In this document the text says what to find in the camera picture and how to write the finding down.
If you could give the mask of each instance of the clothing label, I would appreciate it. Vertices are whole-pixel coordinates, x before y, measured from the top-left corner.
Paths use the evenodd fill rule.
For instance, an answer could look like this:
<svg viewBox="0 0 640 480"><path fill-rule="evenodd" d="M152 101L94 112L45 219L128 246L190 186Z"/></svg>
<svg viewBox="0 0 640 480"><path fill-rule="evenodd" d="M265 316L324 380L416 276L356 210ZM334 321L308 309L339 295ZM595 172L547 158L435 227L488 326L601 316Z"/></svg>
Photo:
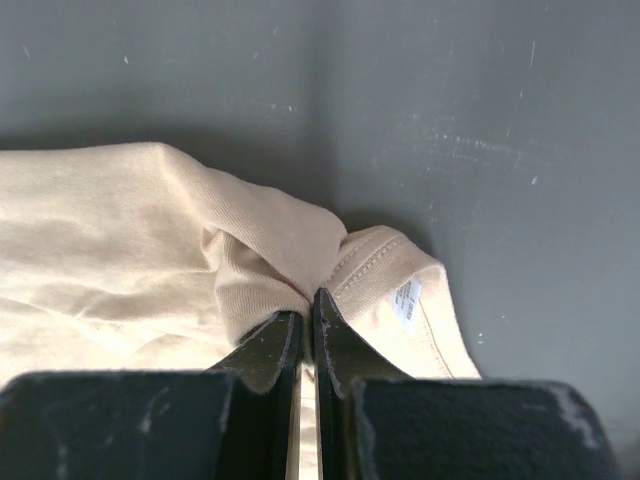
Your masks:
<svg viewBox="0 0 640 480"><path fill-rule="evenodd" d="M413 318L416 304L420 301L421 290L422 283L417 278L414 278L401 287L391 299L393 313L400 319L405 329L410 332L415 328L415 324L411 319Z"/></svg>

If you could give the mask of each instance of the white speck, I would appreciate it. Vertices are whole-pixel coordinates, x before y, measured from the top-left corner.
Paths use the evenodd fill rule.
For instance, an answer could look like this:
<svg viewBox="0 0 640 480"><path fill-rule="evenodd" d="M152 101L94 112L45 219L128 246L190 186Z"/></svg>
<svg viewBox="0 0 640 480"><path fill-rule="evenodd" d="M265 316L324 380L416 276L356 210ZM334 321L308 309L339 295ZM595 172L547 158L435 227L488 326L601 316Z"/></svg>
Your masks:
<svg viewBox="0 0 640 480"><path fill-rule="evenodd" d="M531 44L531 60L529 61L529 70L533 67L533 56L536 54L536 41Z"/></svg>

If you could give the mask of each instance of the table surface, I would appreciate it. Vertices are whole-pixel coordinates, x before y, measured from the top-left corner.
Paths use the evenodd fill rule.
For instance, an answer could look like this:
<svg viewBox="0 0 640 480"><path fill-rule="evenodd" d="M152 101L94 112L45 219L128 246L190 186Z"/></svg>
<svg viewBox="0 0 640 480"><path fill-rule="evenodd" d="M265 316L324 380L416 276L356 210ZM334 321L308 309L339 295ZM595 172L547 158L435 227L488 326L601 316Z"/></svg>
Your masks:
<svg viewBox="0 0 640 480"><path fill-rule="evenodd" d="M640 2L30 0L0 40L0 148L164 141L403 230L482 373L571 383L634 468Z"/></svg>

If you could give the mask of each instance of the fabric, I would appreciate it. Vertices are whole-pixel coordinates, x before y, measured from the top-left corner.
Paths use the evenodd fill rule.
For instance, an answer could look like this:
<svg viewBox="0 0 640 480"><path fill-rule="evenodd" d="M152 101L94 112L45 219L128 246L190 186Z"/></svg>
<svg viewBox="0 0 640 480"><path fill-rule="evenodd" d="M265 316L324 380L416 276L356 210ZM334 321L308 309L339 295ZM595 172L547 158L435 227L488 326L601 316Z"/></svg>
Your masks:
<svg viewBox="0 0 640 480"><path fill-rule="evenodd" d="M327 286L417 377L477 377L442 264L388 227L206 168L162 144L0 153L0 386L31 370L205 369ZM303 375L301 478L317 476Z"/></svg>

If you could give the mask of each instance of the stitching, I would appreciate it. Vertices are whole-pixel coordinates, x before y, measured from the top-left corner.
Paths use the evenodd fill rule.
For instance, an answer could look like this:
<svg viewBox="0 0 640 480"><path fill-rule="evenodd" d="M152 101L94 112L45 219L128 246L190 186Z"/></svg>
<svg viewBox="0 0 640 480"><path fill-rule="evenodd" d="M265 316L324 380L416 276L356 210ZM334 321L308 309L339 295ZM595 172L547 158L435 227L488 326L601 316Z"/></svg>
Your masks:
<svg viewBox="0 0 640 480"><path fill-rule="evenodd" d="M444 357L442 356L442 353L440 352L440 349L438 348L438 344L436 343L435 337L433 335L433 330L431 330L431 323L429 323L429 316L427 315L427 312L424 311L424 306L422 305L422 301L418 301L418 303L420 304L420 310L422 310L422 314L424 315L424 318L425 318L425 321L423 322L423 324L426 326L427 335L431 343L431 347L433 347L435 351L438 353L438 357L437 357L438 364L449 375L449 378L455 378L453 373L451 373L451 369L449 368L449 365L447 365L447 361L444 359Z"/></svg>
<svg viewBox="0 0 640 480"><path fill-rule="evenodd" d="M391 240L389 240L387 243L385 243L383 246L378 248L378 250L376 250L376 252L371 257L369 257L369 260L367 260L364 263L364 265L362 265L358 270L356 270L351 275L351 277L349 277L349 279L345 282L345 284L342 287L336 290L336 292L334 293L334 297L336 298L339 297L340 295L342 295L342 293L344 293L346 290L351 288L353 284L357 283L362 278L362 276L367 272L367 270L369 270L373 265L375 265L376 262L380 260L380 258L382 258L384 255L389 253L393 248L395 248L399 243L401 243L402 240L403 239L401 235L397 235Z"/></svg>
<svg viewBox="0 0 640 480"><path fill-rule="evenodd" d="M344 264L347 263L349 261L349 259L351 257L353 257L356 253L358 253L360 250L362 250L362 248L371 243L372 240L374 240L375 238L378 238L383 232L378 232L377 235L372 235L371 237L367 238L364 242L362 242L360 245L358 245L356 248L354 248L351 252L349 252L349 254L347 254L346 257L344 257L340 263L338 263L338 265L336 265L336 267L333 269L333 272L331 272L331 276L329 277L329 281L336 276L336 274L338 273L338 271L344 267Z"/></svg>

